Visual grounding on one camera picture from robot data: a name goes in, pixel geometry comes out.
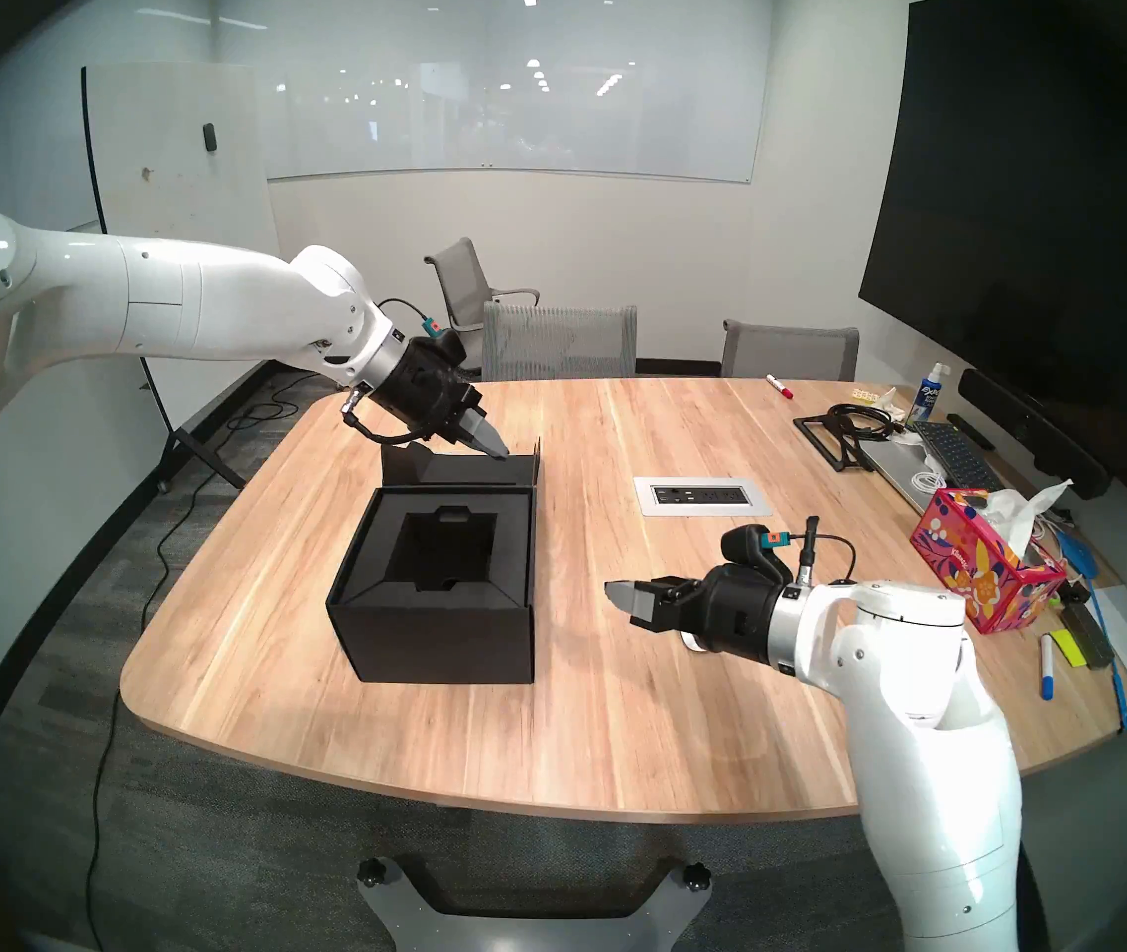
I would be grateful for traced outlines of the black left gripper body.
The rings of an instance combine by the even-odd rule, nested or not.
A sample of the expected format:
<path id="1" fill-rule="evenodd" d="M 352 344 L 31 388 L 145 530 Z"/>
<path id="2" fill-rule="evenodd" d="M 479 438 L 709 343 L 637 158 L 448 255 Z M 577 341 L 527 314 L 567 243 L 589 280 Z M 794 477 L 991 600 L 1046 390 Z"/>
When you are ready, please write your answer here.
<path id="1" fill-rule="evenodd" d="M 442 330 L 437 335 L 409 339 L 390 331 L 369 359 L 367 368 L 360 372 L 353 383 L 343 404 L 344 425 L 378 446 L 403 446 L 431 439 L 434 435 L 453 443 L 446 429 L 453 429 L 454 413 L 462 409 L 482 409 L 481 392 L 463 376 L 464 359 L 465 350 L 458 331 Z M 403 422 L 406 431 L 398 435 L 371 431 L 354 412 L 363 399 L 372 400 Z"/>

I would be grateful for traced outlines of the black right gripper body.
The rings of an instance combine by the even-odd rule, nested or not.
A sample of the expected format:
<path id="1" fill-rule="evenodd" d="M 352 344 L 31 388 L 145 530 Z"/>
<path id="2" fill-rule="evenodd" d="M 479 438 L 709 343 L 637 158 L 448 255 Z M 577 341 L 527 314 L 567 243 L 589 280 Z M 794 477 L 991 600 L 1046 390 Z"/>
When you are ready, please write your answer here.
<path id="1" fill-rule="evenodd" d="M 792 584 L 792 571 L 777 551 L 790 542 L 787 531 L 772 531 L 758 523 L 721 535 L 724 564 L 704 578 L 702 632 L 681 633 L 690 651 L 770 662 L 770 617 L 777 599 Z"/>

